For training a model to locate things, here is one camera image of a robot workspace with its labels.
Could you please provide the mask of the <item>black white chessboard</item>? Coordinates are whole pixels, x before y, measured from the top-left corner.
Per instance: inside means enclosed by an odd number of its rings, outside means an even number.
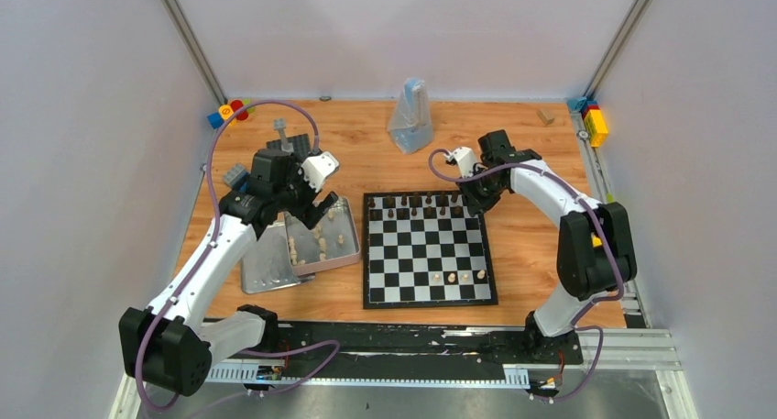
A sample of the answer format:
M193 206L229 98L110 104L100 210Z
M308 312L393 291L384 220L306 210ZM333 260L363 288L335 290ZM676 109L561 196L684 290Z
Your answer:
M457 191L364 193L363 246L366 309L498 304L485 219Z

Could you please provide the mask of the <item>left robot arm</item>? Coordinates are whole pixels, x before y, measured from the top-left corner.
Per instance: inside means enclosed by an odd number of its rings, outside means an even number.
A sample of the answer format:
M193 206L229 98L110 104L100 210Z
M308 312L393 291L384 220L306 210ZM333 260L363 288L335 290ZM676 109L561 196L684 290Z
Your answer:
M338 199L316 199L339 169L328 151L306 159L279 149L260 149L251 170L220 199L206 236L183 269L146 308L128 308L118 329L126 374L178 395L191 396L213 365L250 349L260 358L280 346L278 317L244 304L206 325L207 309L233 267L254 251L281 212L314 228Z

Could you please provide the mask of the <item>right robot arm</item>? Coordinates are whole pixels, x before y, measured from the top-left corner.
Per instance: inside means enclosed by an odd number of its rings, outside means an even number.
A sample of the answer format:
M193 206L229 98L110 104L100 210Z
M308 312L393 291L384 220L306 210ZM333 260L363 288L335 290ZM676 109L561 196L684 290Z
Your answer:
M516 149L503 130L478 140L480 150L460 147L445 161L460 173L456 183L468 210L483 214L504 192L538 208L558 230L558 285L528 320L527 356L546 361L560 348L559 336L573 330L597 303L617 301L637 274L626 208L582 193L555 173L539 153Z

